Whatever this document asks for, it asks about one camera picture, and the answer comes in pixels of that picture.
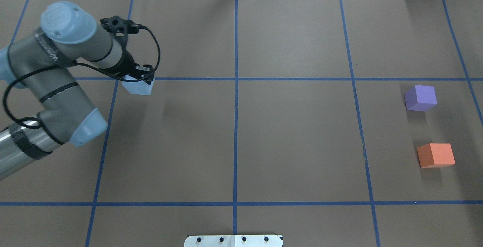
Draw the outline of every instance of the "white mounting plate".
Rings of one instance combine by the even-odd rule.
[[[283,247],[281,235],[189,236],[185,247]]]

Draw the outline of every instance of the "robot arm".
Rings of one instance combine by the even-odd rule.
[[[118,16],[101,23],[102,27],[74,3],[57,2],[42,14],[41,27],[33,35],[0,51],[0,79],[10,83],[3,105],[15,121],[0,132],[0,180],[66,142],[82,146],[107,129],[99,110],[67,70],[80,64],[75,62],[77,58],[122,80],[131,93],[151,93],[157,66],[136,64],[126,50],[127,34],[136,34],[139,28],[150,30]],[[132,86],[133,82],[141,85]],[[28,87],[45,109],[15,119],[6,105],[12,87]]]

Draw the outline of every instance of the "black cable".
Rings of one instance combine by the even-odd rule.
[[[122,82],[140,82],[142,80],[147,80],[149,77],[151,77],[152,75],[154,75],[154,73],[156,72],[157,68],[159,67],[159,62],[161,61],[161,49],[159,47],[159,43],[157,42],[156,37],[154,36],[154,34],[152,33],[152,31],[148,27],[146,27],[144,25],[139,25],[139,28],[140,29],[143,29],[143,30],[147,30],[151,34],[151,37],[154,40],[154,42],[156,43],[156,48],[157,48],[157,62],[156,62],[156,66],[154,67],[154,69],[152,70],[151,73],[149,73],[148,75],[144,76],[143,78],[134,79],[134,80],[128,80],[128,79],[119,78],[116,75],[107,73],[104,70],[101,70],[99,68],[96,68],[95,66],[91,66],[91,65],[86,64],[86,63],[76,63],[76,65],[78,65],[78,66],[86,66],[86,67],[91,68],[91,69],[93,69],[95,71],[98,71],[99,73],[102,73],[102,74],[104,74],[106,76],[109,76],[109,77],[111,77],[113,79],[116,79],[116,80],[119,80],[119,81],[122,81]]]
[[[5,110],[5,113],[7,114],[7,116],[12,121],[14,121],[15,123],[17,123],[20,126],[23,126],[25,128],[32,129],[32,130],[42,128],[42,126],[43,126],[42,121],[40,119],[38,119],[38,118],[35,118],[35,117],[25,117],[25,118],[17,119],[12,114],[12,112],[10,112],[10,109],[8,108],[8,105],[7,105],[7,99],[8,99],[8,95],[10,94],[10,91],[12,90],[12,88],[15,85],[17,85],[19,82],[22,82],[23,80],[25,80],[25,79],[27,79],[27,78],[29,78],[31,76],[34,76],[35,74],[43,73],[44,71],[53,70],[53,69],[56,69],[56,68],[59,68],[59,66],[57,66],[57,65],[55,65],[55,66],[48,66],[46,68],[41,68],[41,69],[38,69],[38,70],[34,70],[31,73],[27,73],[26,75],[21,76],[17,80],[13,81],[10,85],[8,85],[7,89],[5,89],[5,92],[3,94],[3,101],[2,102],[3,102],[3,109]],[[38,125],[36,125],[36,126],[26,125],[24,123],[25,121],[35,121],[35,122],[38,123]]]

